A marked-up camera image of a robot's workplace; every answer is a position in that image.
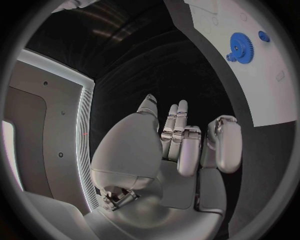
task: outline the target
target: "blue plastic part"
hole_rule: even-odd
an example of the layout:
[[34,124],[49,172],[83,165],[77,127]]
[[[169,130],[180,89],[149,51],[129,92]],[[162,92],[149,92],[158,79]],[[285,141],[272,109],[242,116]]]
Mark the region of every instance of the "blue plastic part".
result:
[[226,59],[229,62],[236,62],[237,61],[232,52],[226,55]]
[[254,57],[254,48],[250,39],[241,32],[235,32],[230,38],[233,57],[241,64],[248,64]]
[[262,41],[267,42],[267,43],[270,42],[270,37],[264,31],[259,31],[258,36]]

